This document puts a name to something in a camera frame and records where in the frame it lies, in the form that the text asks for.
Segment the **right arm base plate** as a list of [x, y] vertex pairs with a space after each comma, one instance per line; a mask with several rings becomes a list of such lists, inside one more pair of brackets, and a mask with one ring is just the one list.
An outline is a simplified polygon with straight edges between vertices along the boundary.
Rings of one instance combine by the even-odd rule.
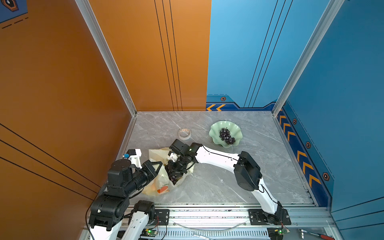
[[278, 209], [275, 214], [268, 214], [261, 209], [248, 210], [251, 225], [274, 225], [289, 226], [292, 224], [289, 213], [286, 209]]

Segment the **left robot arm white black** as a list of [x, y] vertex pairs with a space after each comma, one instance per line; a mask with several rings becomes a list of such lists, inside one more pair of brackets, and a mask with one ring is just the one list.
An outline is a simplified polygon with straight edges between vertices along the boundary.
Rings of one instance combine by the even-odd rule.
[[161, 170], [162, 162], [150, 160], [139, 168], [128, 159], [115, 161], [108, 171], [107, 190], [90, 205], [87, 229], [92, 240], [115, 240], [123, 224], [130, 218], [123, 240], [138, 240], [145, 227], [157, 222], [155, 205], [149, 201], [138, 201], [126, 215], [130, 200], [140, 193]]

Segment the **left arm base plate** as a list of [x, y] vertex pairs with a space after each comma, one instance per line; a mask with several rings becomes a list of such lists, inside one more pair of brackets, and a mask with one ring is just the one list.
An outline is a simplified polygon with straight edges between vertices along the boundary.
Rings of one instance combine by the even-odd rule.
[[167, 226], [169, 224], [169, 219], [170, 219], [169, 209], [155, 209], [154, 218], [149, 222], [149, 225]]

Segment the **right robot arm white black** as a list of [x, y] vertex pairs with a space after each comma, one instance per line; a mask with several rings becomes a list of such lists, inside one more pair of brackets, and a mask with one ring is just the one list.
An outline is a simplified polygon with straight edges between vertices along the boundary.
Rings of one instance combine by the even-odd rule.
[[257, 217], [267, 225], [291, 225], [289, 213], [268, 190], [260, 166], [247, 152], [230, 154], [202, 144], [190, 146], [175, 140], [170, 146], [170, 160], [165, 166], [169, 179], [176, 184], [195, 164], [209, 164], [235, 175], [240, 188], [253, 194], [261, 205]]

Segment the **cream plastic bag orange print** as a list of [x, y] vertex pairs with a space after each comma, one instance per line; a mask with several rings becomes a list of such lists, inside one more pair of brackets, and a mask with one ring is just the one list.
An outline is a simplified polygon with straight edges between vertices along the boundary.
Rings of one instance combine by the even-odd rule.
[[177, 186], [181, 185], [186, 176], [191, 175], [194, 172], [192, 163], [189, 163], [187, 173], [183, 174], [182, 178], [174, 184], [169, 179], [165, 167], [168, 165], [168, 162], [173, 163], [177, 158], [177, 155], [175, 153], [171, 153], [169, 148], [149, 150], [149, 160], [151, 162], [162, 162], [163, 165], [154, 180], [144, 187], [142, 191], [144, 195], [156, 197], [168, 193]]

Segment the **dark purple grape bunch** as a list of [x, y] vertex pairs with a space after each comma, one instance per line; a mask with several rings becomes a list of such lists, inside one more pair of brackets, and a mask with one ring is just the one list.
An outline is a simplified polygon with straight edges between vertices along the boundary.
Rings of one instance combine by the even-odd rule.
[[231, 132], [228, 128], [222, 128], [220, 130], [220, 139], [226, 144], [233, 145], [236, 142], [236, 139], [232, 137]]
[[172, 173], [172, 174], [169, 174], [169, 178], [171, 180], [171, 182], [176, 185], [176, 183], [183, 177], [183, 173]]

